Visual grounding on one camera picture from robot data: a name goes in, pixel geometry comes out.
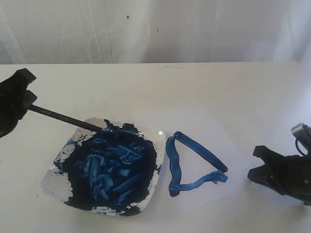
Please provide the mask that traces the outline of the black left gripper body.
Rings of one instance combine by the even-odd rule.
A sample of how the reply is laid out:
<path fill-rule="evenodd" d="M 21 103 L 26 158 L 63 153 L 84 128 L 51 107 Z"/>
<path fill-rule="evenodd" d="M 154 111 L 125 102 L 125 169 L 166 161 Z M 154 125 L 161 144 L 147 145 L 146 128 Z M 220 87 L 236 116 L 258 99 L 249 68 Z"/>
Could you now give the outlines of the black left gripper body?
<path fill-rule="evenodd" d="M 0 83 L 0 137 L 9 134 L 18 123 L 18 81 L 5 80 Z"/>

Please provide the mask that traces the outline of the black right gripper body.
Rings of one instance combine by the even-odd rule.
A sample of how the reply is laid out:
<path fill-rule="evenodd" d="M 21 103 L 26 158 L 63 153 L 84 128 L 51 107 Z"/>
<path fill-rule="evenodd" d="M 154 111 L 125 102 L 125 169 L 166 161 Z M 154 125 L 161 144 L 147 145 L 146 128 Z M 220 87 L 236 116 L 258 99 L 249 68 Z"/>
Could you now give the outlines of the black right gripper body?
<path fill-rule="evenodd" d="M 311 202 L 311 158 L 308 156 L 283 156 L 275 154 L 275 191 L 303 201 Z"/>

